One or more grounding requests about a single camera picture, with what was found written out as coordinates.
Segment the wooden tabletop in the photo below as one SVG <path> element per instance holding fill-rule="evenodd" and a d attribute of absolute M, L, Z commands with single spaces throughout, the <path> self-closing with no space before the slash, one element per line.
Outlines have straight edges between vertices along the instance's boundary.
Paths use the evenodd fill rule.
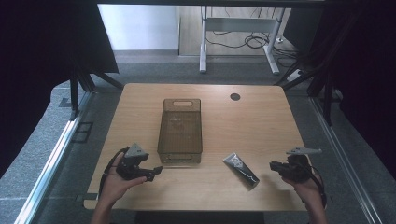
<path fill-rule="evenodd" d="M 230 95 L 237 93 L 235 101 Z M 137 211 L 300 211 L 300 198 L 270 161 L 303 147 L 285 93 L 275 86 L 127 84 L 92 176 L 97 193 L 103 171 L 120 149 L 137 143 L 149 153 L 141 168 L 161 166 L 157 153 L 163 100 L 201 99 L 203 153 L 198 165 L 165 165 L 153 182 L 129 189 L 114 208 Z M 235 152 L 260 179 L 254 189 L 222 160 Z M 86 200 L 93 209 L 95 200 Z"/>

